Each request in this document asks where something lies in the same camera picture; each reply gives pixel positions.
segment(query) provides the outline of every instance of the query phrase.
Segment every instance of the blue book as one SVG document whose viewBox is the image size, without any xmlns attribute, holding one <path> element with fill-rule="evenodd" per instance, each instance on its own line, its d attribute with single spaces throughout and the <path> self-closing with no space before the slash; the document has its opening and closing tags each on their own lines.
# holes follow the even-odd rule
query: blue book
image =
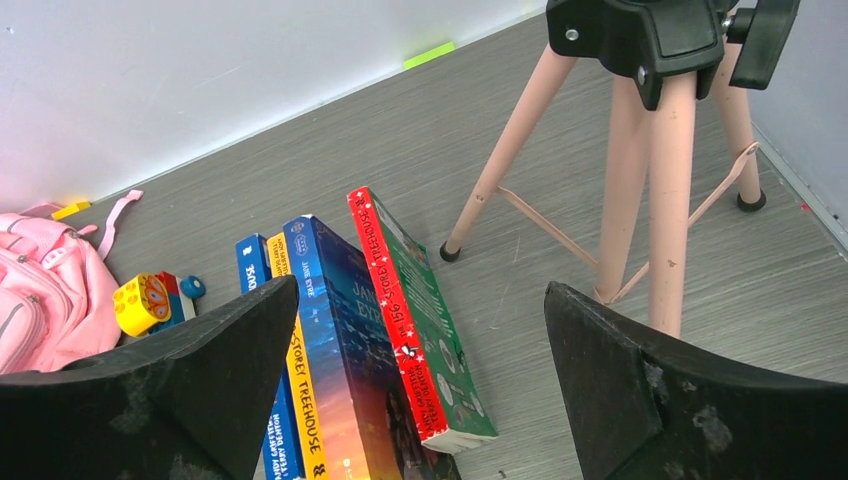
<svg viewBox="0 0 848 480">
<path fill-rule="evenodd" d="M 317 218 L 283 226 L 329 479 L 459 480 L 421 445 L 365 256 Z"/>
<path fill-rule="evenodd" d="M 271 279 L 266 245 L 265 237 L 258 233 L 236 244 L 241 293 L 247 293 Z M 283 370 L 277 386 L 277 396 L 271 407 L 265 440 L 262 442 L 262 461 L 265 464 L 267 480 L 306 478 L 287 370 Z"/>
</svg>

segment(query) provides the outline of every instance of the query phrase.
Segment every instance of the black tripod joint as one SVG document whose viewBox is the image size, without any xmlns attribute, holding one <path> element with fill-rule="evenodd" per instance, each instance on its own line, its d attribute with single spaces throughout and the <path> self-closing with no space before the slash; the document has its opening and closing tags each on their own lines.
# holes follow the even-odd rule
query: black tripod joint
<svg viewBox="0 0 848 480">
<path fill-rule="evenodd" d="M 800 0 L 759 0 L 728 13 L 738 0 L 549 0 L 548 41 L 568 57 L 597 58 L 632 78 L 647 110 L 656 110 L 663 79 L 696 73 L 698 100 L 710 91 L 728 42 L 742 52 L 730 84 L 764 90 Z"/>
</svg>

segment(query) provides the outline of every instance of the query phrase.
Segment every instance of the tripod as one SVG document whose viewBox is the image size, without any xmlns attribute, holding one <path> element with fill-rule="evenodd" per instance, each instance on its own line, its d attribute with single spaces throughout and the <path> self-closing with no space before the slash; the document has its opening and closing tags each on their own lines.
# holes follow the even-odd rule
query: tripod
<svg viewBox="0 0 848 480">
<path fill-rule="evenodd" d="M 734 182 L 741 210 L 765 206 L 745 89 L 768 86 L 800 2 L 759 0 L 756 8 L 735 9 L 737 1 L 549 0 L 548 46 L 442 245 L 442 258 L 457 260 L 497 193 L 596 270 L 595 296 L 603 304 L 620 299 L 650 268 L 650 325 L 679 337 L 689 226 Z M 500 186 L 578 58 L 597 58 L 614 75 L 597 260 Z M 690 216 L 695 104 L 711 89 L 735 161 Z M 622 287 L 648 172 L 649 261 Z"/>
</svg>

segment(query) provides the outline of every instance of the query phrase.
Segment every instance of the white wall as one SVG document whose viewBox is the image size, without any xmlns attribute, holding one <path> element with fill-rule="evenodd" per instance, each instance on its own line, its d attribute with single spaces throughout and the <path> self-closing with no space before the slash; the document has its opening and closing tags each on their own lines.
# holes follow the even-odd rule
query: white wall
<svg viewBox="0 0 848 480">
<path fill-rule="evenodd" d="M 750 94 L 754 124 L 842 225 L 848 224 L 846 28 L 845 0 L 802 0 L 771 84 Z"/>
<path fill-rule="evenodd" d="M 0 212 L 101 198 L 544 4 L 0 0 Z"/>
</svg>

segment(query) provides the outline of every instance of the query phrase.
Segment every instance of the black object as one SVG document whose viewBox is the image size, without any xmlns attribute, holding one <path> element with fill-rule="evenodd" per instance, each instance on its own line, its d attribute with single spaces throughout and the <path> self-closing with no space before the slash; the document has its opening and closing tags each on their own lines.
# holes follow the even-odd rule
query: black object
<svg viewBox="0 0 848 480">
<path fill-rule="evenodd" d="M 63 371 L 0 376 L 3 477 L 252 478 L 297 306 L 275 279 Z"/>
<path fill-rule="evenodd" d="M 742 210 L 745 213 L 759 211 L 766 206 L 766 193 L 760 190 L 760 198 L 754 203 L 748 203 L 745 200 L 742 200 L 742 195 L 737 193 L 736 206 L 739 207 L 739 210 Z"/>
<path fill-rule="evenodd" d="M 665 77 L 696 72 L 705 98 L 728 42 L 741 43 L 730 85 L 765 90 L 798 14 L 800 0 L 548 0 L 548 42 L 559 55 L 597 58 L 634 79 L 647 110 L 657 109 Z"/>
<path fill-rule="evenodd" d="M 845 478 L 848 385 L 714 355 L 559 283 L 545 318 L 587 480 Z"/>
<path fill-rule="evenodd" d="M 462 247 L 460 247 L 460 249 L 457 250 L 454 253 L 449 253 L 445 249 L 445 246 L 447 246 L 447 244 L 448 244 L 448 242 L 445 242 L 445 243 L 442 244 L 442 248 L 439 249 L 439 256 L 442 257 L 442 260 L 449 262 L 449 263 L 453 263 L 459 258 L 459 252 L 462 251 Z"/>
</svg>

